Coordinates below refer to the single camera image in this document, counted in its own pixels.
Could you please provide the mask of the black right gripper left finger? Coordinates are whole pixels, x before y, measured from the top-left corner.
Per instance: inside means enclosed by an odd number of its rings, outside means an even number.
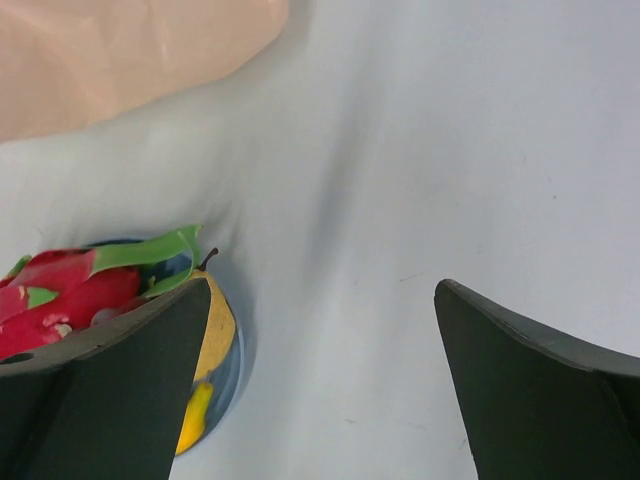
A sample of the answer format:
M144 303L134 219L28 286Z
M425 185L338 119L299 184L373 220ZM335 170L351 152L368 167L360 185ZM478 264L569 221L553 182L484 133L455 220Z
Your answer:
M2 478L168 478L210 300L189 281L3 360Z

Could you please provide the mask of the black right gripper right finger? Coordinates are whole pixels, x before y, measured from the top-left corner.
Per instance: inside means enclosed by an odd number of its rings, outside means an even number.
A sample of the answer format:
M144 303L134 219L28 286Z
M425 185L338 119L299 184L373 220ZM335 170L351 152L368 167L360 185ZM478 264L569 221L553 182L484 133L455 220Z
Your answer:
M479 478L638 478L638 358L451 279L434 304Z

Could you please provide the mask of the yellow fake banana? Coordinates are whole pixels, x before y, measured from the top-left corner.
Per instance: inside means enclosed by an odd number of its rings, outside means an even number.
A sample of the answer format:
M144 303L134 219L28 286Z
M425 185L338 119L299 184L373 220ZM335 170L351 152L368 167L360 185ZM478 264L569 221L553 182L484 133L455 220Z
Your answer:
M175 455L181 455L191 448L203 435L206 427L206 414L214 387L208 381L199 383L194 389L185 410L183 424Z

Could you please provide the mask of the red fake dragon fruit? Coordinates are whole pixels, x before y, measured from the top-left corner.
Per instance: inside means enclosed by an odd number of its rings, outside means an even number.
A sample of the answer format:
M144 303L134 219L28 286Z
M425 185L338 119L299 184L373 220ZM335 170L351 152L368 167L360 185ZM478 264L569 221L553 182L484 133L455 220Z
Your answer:
M22 257L1 280L1 358L85 330L103 311L120 315L174 290L199 263L201 229Z

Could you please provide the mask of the yellow fake lemon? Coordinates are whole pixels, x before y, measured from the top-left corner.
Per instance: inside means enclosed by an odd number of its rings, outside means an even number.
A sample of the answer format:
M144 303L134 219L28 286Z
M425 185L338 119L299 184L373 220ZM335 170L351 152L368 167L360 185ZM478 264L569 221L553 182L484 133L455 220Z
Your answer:
M208 262L219 252L217 247L205 256L190 279L204 279L210 290L207 324L194 373L194 381L204 380L218 368L229 353L236 333L236 322L226 297L213 276L207 271Z

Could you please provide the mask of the translucent orange plastic bag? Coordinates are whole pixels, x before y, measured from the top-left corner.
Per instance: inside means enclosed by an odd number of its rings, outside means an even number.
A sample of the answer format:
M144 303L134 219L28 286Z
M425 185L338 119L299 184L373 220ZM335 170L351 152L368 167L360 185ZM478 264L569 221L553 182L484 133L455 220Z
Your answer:
M79 130L221 79L288 14L286 1L4 1L1 139Z

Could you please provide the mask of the dark red fake grapes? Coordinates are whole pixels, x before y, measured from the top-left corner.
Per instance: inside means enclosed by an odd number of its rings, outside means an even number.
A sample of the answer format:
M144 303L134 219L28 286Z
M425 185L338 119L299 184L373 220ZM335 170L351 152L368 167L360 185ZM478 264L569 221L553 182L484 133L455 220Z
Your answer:
M146 302L147 300L143 297L135 297L129 302L127 302L126 304L124 304L123 306L116 307L116 308L102 309L93 316L90 326L91 327L98 326L114 318L117 318L121 315L127 314L128 312L133 311L139 308L140 306L144 305Z

